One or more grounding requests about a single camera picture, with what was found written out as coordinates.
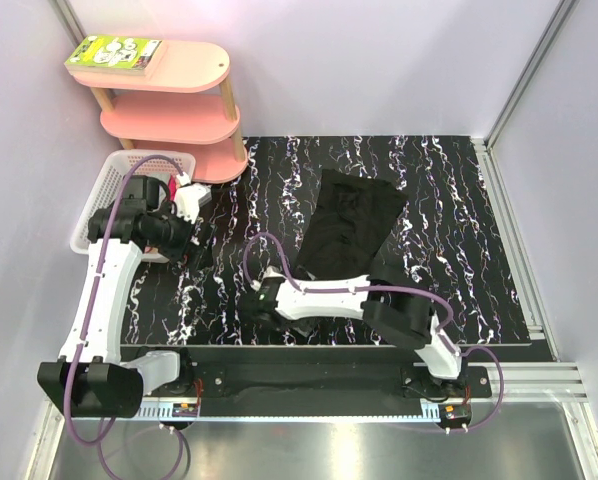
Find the black printed t shirt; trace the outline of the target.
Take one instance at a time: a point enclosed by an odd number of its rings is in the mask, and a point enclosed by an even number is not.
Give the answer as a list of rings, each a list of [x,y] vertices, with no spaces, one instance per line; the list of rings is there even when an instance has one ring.
[[[407,202],[386,180],[324,169],[293,276],[342,280],[367,273]]]

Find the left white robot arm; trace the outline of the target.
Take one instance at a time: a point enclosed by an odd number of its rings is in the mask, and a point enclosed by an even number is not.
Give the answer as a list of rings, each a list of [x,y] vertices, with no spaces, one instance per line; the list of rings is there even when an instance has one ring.
[[[70,333],[37,382],[66,417],[132,418],[143,397],[163,386],[175,396],[194,386],[195,372],[175,351],[121,358],[120,335],[133,278],[147,248],[172,263],[210,265],[214,227],[195,225],[211,199],[209,187],[179,176],[170,200],[162,181],[134,175],[118,197],[88,221],[88,270]]]

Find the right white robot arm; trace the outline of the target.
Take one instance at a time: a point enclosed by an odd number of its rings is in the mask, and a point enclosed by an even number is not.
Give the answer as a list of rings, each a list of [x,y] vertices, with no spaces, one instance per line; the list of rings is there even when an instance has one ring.
[[[415,352],[436,390],[455,396],[469,383],[460,349],[450,340],[437,309],[453,318],[440,296],[408,286],[400,275],[387,280],[361,275],[344,280],[308,281],[275,271],[253,283],[238,302],[239,315],[261,326],[307,336],[322,318],[357,320],[389,344]]]

